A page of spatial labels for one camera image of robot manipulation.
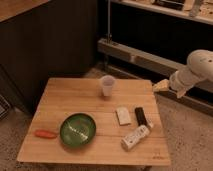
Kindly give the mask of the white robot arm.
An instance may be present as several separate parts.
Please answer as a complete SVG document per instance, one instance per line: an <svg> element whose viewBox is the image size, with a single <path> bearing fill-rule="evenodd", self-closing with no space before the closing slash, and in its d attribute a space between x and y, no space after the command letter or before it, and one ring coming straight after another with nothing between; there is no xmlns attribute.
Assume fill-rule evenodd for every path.
<svg viewBox="0 0 213 171"><path fill-rule="evenodd" d="M176 92L176 97L183 97L188 90L204 80L213 82L213 51L198 49L191 52L187 64L175 71L168 79L163 79L153 85L154 92Z"/></svg>

